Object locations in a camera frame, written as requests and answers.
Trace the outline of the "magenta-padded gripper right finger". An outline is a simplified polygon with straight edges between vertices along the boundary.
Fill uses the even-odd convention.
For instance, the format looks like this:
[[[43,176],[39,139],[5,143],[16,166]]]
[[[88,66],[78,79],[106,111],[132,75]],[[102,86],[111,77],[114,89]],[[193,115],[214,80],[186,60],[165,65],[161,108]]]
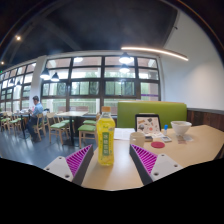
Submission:
[[[129,154],[143,185],[150,184],[182,169],[182,166],[168,155],[156,155],[134,144],[130,145]]]

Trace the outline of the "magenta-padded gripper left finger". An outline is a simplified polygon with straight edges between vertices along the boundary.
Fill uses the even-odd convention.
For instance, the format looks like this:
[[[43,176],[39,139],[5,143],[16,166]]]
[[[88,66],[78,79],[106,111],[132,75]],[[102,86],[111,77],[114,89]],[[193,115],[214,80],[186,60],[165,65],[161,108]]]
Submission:
[[[81,185],[93,155],[93,146],[88,145],[67,157],[58,156],[44,170]]]

